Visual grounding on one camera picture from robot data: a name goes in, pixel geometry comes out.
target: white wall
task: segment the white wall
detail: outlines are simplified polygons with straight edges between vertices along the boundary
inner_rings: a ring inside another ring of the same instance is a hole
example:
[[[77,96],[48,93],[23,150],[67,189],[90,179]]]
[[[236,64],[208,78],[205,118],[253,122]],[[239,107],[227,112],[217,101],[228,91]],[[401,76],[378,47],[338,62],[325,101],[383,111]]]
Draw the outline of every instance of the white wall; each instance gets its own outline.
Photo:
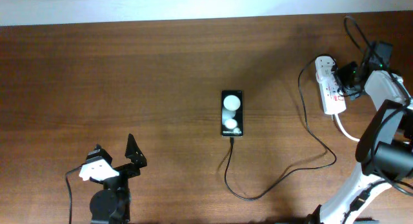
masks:
[[[413,0],[0,0],[0,25],[412,10]]]

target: black rectangular device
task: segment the black rectangular device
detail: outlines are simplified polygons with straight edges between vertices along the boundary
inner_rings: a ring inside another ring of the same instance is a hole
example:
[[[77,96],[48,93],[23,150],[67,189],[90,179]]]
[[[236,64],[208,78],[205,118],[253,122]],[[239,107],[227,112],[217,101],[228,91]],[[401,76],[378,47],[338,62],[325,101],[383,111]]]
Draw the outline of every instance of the black rectangular device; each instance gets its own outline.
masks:
[[[244,136],[243,92],[224,90],[221,93],[221,135]]]

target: wooden table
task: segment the wooden table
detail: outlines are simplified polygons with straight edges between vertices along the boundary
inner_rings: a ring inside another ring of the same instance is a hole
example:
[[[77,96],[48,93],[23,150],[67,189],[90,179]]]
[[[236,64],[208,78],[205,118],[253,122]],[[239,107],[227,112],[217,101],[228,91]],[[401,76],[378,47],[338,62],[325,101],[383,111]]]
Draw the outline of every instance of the wooden table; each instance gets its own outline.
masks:
[[[130,180],[133,223],[247,223],[313,212],[356,163],[356,144],[322,111],[314,67],[302,78],[310,127],[338,161],[294,174],[259,201],[225,188],[219,165],[229,141],[219,134],[220,92],[244,90],[245,136],[236,139],[228,180],[253,196],[289,165],[323,153],[303,126],[297,77],[320,53],[340,65],[361,59],[343,17],[1,27],[0,223],[67,223],[64,173],[84,163],[96,143],[113,166],[128,162],[129,133],[148,160]],[[413,91],[413,13],[354,17],[370,40],[394,45],[392,67]],[[360,136],[374,113],[365,96],[347,102],[341,119]],[[331,161],[327,154],[300,166]],[[101,187],[70,180],[73,223],[89,223],[89,201]],[[362,216],[408,223],[411,199],[388,190]]]

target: power strip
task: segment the power strip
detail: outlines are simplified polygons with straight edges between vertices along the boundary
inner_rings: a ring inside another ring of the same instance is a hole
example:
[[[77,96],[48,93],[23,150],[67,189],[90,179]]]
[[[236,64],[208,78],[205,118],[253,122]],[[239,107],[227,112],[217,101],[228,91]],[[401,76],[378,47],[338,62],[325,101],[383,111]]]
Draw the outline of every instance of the power strip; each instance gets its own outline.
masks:
[[[331,57],[321,56],[316,59],[316,79],[320,85],[324,113],[339,114],[346,110],[344,97],[338,94],[338,85],[331,72],[334,61]]]

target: white power cord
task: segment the white power cord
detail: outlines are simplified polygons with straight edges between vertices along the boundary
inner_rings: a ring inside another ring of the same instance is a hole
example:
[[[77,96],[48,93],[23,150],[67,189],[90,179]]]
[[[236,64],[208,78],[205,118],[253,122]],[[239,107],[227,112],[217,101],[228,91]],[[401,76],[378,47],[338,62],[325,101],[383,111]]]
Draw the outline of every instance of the white power cord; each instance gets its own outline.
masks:
[[[353,136],[351,136],[350,134],[347,133],[347,131],[344,129],[343,125],[342,125],[341,122],[340,122],[340,118],[338,118],[338,114],[334,114],[334,117],[335,117],[335,119],[336,119],[336,122],[337,122],[338,127],[340,128],[340,130],[342,131],[342,133],[343,133],[346,137],[348,137],[348,138],[351,139],[352,141],[356,141],[356,142],[360,141],[360,139],[358,139],[358,138],[356,138],[356,137],[353,137]]]

